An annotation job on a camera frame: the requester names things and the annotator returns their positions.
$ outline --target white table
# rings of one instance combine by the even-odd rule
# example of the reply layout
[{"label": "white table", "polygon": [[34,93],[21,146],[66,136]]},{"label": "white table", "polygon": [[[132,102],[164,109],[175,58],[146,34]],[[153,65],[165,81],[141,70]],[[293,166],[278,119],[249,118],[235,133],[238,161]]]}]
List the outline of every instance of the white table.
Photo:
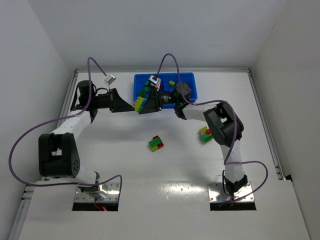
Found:
[{"label": "white table", "polygon": [[[139,72],[113,72],[117,80],[112,87],[130,104]],[[146,115],[101,109],[78,138],[77,148],[81,164],[102,178],[122,174],[118,212],[71,211],[73,185],[36,188],[19,239],[309,239],[292,183],[278,180],[248,73],[193,72],[197,102],[227,100],[243,122],[242,160],[259,160],[268,167],[269,178],[254,195],[256,211],[210,211],[207,183],[220,181],[224,166],[217,143],[200,143],[204,122],[179,119],[173,109]],[[87,79],[80,71],[74,81]],[[97,87],[104,86],[102,80],[101,73],[92,74]],[[71,86],[67,109],[75,82]],[[151,152],[148,142],[156,135],[164,147]],[[256,188],[265,170],[258,164],[244,169]]]}]

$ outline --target blue bin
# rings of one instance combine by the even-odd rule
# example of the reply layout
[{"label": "blue bin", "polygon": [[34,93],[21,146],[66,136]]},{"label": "blue bin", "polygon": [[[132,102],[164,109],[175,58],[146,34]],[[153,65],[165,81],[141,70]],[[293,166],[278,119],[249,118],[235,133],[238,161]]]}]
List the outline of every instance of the blue bin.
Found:
[{"label": "blue bin", "polygon": [[[145,82],[149,80],[150,75],[156,75],[155,73],[146,73],[146,74],[136,74],[134,75],[133,82],[133,101],[139,97],[139,90],[145,89]],[[178,74],[177,73],[159,73],[158,76],[161,79],[161,92],[173,92],[178,83]],[[183,83],[188,84],[189,88],[192,90],[190,100],[195,102],[198,99],[197,88],[195,76],[192,72],[181,72],[180,80]],[[175,83],[174,87],[169,86],[169,82],[173,81]],[[164,109],[173,109],[174,104],[163,105]]]}]

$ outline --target white wall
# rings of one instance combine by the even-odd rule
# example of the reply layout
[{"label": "white wall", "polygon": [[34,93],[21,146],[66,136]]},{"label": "white wall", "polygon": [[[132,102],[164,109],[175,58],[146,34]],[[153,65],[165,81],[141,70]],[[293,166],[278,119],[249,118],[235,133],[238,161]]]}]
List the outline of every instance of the white wall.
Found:
[{"label": "white wall", "polygon": [[[0,240],[6,240],[24,189],[9,172],[9,151],[27,129],[59,116],[71,73],[27,0],[0,5]],[[17,146],[14,169],[24,179],[40,178],[38,136],[53,127],[34,131]]]},{"label": "white wall", "polygon": [[289,0],[253,67],[286,174],[312,239],[320,238],[320,1]]},{"label": "white wall", "polygon": [[89,55],[108,67],[157,67],[167,52],[183,67],[248,67],[285,0],[29,2],[74,69]]}]

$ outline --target red block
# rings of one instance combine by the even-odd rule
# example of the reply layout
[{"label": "red block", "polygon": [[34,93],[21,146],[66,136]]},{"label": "red block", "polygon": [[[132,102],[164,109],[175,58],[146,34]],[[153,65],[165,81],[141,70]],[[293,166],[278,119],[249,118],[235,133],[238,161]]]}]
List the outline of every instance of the red block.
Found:
[{"label": "red block", "polygon": [[158,144],[158,149],[161,149],[161,148],[163,148],[164,147],[164,144],[163,143],[159,143]]}]

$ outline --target silver bracket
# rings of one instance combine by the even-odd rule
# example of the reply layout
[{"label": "silver bracket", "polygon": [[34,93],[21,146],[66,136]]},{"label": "silver bracket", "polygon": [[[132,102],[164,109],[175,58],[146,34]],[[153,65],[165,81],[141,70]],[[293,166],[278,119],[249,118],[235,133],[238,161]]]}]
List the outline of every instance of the silver bracket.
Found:
[{"label": "silver bracket", "polygon": [[[210,182],[208,183],[209,202],[212,204],[223,203],[230,200],[230,196],[226,195],[223,191],[222,182]],[[241,198],[252,192],[251,183],[248,182],[246,186],[240,188],[239,191],[234,193],[234,199]],[[245,198],[237,201],[237,203],[254,203],[254,194],[250,194]]]},{"label": "silver bracket", "polygon": [[[103,184],[103,196],[104,198],[98,198],[97,203],[115,204],[118,202],[120,190],[120,182],[107,182]],[[81,192],[77,187],[74,195],[74,203],[77,204],[91,204],[95,202],[95,198],[86,192]]]}]

